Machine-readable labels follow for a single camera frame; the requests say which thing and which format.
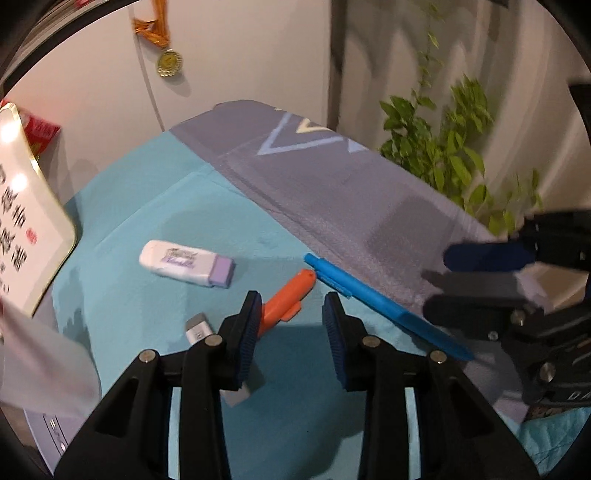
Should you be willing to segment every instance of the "chinese characters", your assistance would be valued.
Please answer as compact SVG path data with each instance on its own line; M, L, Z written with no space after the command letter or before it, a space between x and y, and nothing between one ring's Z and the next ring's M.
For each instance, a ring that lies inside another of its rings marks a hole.
M3 165L0 164L0 186L4 186L6 180L6 172ZM9 273L7 266L14 267L14 270L19 273L27 260L25 247L20 244L19 240L15 240L17 233L14 229L22 229L27 221L26 208L22 203L17 203L17 197L18 191L15 192L9 185L4 186L4 192L0 197L0 203L2 204L2 211L0 212L0 275L2 275L0 277L0 288L4 293L8 293L10 289L5 278L3 278L4 275ZM10 255L10 262L2 258L8 255Z

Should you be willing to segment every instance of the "red stamp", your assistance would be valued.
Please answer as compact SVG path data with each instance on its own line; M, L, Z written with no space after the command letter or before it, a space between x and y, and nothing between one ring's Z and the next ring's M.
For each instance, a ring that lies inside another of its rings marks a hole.
M27 240L31 242L31 245L35 245L37 243L37 234L35 233L35 230L33 230L32 228L27 229L26 236Z

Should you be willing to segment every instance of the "gold medal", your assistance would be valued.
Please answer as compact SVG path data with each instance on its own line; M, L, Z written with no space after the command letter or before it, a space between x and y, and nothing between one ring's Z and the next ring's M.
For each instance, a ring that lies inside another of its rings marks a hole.
M160 55L157 63L157 72L161 77L172 77L180 72L183 66L183 58L174 50L166 50Z
M166 0L152 0L156 20L145 22L134 18L134 30L149 42L165 49L156 64L156 71L161 77L172 77L180 72L183 58L180 53L170 50L170 32L166 17Z

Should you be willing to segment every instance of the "white usb drive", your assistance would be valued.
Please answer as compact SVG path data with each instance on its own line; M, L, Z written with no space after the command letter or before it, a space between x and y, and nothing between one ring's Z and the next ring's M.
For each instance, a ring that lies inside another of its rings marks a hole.
M213 333L212 328L207 323L207 317L204 313L196 314L195 317L187 322L185 328L187 339L191 345L200 342L205 337ZM229 407L235 407L239 403L249 398L251 396L251 392L248 390L246 383L243 382L239 390L235 392L231 390L220 390L220 395L223 397Z

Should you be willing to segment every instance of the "orange marker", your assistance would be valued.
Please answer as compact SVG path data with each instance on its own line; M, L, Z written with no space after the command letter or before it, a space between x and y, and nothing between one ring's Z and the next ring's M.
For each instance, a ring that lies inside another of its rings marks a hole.
M316 283L316 272L303 268L285 287L263 305L259 338L271 330L280 320L288 322L301 310L302 299L310 293Z

